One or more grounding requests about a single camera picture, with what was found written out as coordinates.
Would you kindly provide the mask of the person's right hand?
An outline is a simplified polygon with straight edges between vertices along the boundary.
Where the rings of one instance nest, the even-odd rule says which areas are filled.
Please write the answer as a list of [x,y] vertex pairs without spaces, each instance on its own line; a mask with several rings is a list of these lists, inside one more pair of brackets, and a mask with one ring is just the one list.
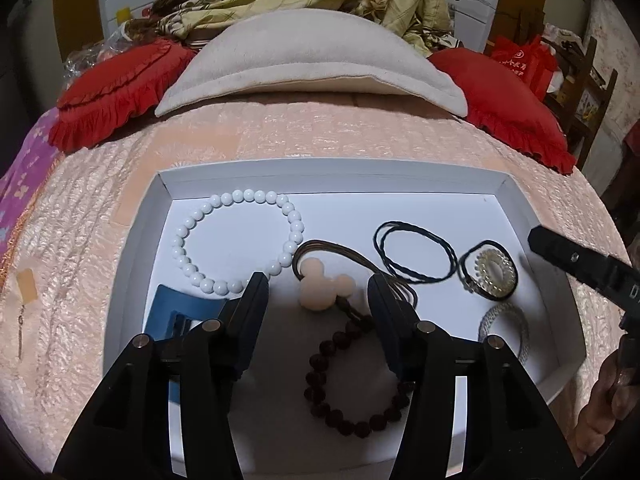
[[580,411],[577,424],[567,438],[578,466],[604,445],[605,437],[616,422],[624,420],[639,402],[639,386],[631,383],[636,369],[623,368],[620,356],[630,343],[631,339],[623,336],[618,348],[603,361],[589,401]]

